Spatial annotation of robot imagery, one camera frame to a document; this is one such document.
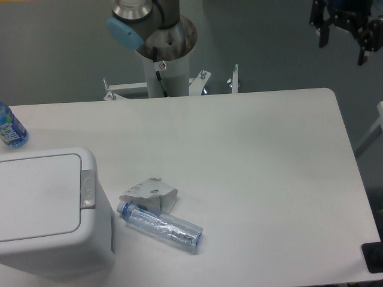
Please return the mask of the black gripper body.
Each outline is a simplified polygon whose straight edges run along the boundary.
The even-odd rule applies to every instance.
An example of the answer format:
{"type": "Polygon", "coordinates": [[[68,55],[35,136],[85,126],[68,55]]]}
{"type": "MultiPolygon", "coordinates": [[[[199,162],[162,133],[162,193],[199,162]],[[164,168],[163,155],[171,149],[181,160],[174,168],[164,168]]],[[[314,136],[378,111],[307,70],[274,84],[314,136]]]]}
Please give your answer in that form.
{"type": "Polygon", "coordinates": [[[355,39],[369,39],[369,17],[373,1],[326,1],[330,24],[353,35],[355,39]]]}

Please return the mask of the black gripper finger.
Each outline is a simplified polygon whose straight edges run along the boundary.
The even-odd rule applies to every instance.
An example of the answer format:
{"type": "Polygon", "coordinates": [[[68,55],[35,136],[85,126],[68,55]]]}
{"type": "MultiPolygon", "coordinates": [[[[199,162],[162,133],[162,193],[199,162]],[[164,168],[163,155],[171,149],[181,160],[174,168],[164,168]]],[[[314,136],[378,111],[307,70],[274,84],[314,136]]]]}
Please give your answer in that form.
{"type": "Polygon", "coordinates": [[[309,18],[309,24],[311,26],[315,26],[319,34],[318,46],[320,48],[323,48],[328,44],[330,35],[329,26],[333,23],[331,17],[329,17],[327,20],[324,19],[324,12],[327,4],[328,1],[313,0],[309,18]]]}
{"type": "Polygon", "coordinates": [[[373,19],[361,28],[357,42],[360,46],[357,64],[367,62],[369,54],[382,48],[382,19],[373,19]]]}

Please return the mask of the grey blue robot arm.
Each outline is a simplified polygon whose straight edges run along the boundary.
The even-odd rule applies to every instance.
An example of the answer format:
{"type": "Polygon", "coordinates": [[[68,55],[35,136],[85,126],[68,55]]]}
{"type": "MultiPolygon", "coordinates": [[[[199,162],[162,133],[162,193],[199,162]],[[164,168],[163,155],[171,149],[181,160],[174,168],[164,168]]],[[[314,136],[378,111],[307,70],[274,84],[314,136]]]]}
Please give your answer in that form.
{"type": "MultiPolygon", "coordinates": [[[[328,44],[334,25],[357,41],[357,63],[364,64],[368,53],[382,48],[382,18],[372,16],[372,5],[372,1],[313,1],[309,24],[319,34],[319,46],[328,44]]],[[[178,60],[196,45],[196,28],[180,14],[179,1],[112,1],[111,11],[107,20],[111,36],[154,62],[178,60]]]]}

